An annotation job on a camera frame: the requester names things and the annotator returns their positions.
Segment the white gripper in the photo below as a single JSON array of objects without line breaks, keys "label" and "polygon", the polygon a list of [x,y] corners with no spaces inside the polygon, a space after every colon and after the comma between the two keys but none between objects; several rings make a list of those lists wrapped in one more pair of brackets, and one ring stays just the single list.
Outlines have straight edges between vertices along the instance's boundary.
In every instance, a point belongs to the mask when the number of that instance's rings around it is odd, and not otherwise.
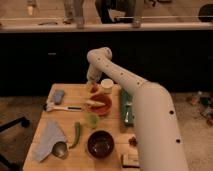
[{"label": "white gripper", "polygon": [[101,78],[101,71],[95,68],[93,65],[90,65],[87,71],[87,80],[98,82]]}]

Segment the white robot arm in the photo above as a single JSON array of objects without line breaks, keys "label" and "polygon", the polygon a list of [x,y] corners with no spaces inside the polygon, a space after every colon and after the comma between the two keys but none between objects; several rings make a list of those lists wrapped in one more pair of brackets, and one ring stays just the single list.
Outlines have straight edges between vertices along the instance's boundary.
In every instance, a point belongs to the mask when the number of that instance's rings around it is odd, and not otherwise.
[{"label": "white robot arm", "polygon": [[87,80],[97,82],[105,73],[132,96],[134,132],[142,171],[189,171],[170,93],[111,61],[108,47],[87,53]]}]

